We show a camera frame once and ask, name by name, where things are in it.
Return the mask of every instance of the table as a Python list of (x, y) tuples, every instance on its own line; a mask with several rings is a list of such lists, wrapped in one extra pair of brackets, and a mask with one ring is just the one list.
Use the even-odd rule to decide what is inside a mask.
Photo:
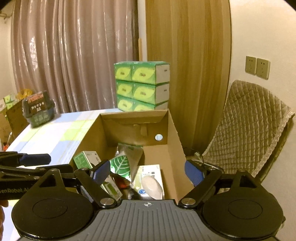
[[(95, 119), (100, 113), (106, 112), (120, 112), (120, 110), (106, 109), (58, 114), (52, 121), (40, 127), (31, 128), (28, 125), (7, 151), (27, 154), (48, 153), (52, 158), (49, 166), (68, 164)], [(16, 202), (17, 200), (10, 200), (9, 206), (3, 208), (5, 213), (3, 241), (16, 241), (20, 237), (11, 219), (11, 211)]]

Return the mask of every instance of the crosshair symbol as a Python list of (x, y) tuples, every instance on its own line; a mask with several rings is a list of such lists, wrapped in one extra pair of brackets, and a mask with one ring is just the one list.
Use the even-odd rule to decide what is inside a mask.
[(146, 203), (144, 203), (144, 205), (145, 205), (146, 207), (150, 207), (150, 206), (153, 205), (153, 204), (150, 203), (150, 202), (146, 202)]

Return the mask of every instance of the metal screw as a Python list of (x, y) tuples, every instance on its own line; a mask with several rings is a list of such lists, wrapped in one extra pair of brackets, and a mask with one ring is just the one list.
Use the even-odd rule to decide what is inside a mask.
[(100, 203), (104, 206), (110, 206), (114, 203), (114, 199), (106, 197), (100, 200)]
[(181, 203), (185, 206), (193, 205), (196, 201), (193, 198), (187, 197), (181, 200)]

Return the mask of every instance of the quilted fabric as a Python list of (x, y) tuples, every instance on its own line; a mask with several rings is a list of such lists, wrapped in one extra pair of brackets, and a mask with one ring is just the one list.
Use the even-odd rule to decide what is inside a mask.
[(225, 173), (244, 169), (254, 177), (268, 161), (269, 168), (261, 173), (266, 176), (276, 159), (272, 153), (275, 148), (280, 151), (277, 144), (285, 140), (281, 135), (287, 133), (284, 128), (294, 114), (267, 89), (234, 81), (215, 135), (203, 153), (204, 160), (222, 167)]

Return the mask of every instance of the wall socket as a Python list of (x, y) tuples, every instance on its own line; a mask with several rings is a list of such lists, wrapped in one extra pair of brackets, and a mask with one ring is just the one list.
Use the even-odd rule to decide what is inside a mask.
[(270, 61), (265, 59), (257, 59), (256, 75), (260, 78), (268, 80), (270, 69)]
[(245, 66), (245, 71), (249, 74), (256, 74), (256, 58), (255, 57), (250, 57), (246, 56), (246, 66)]

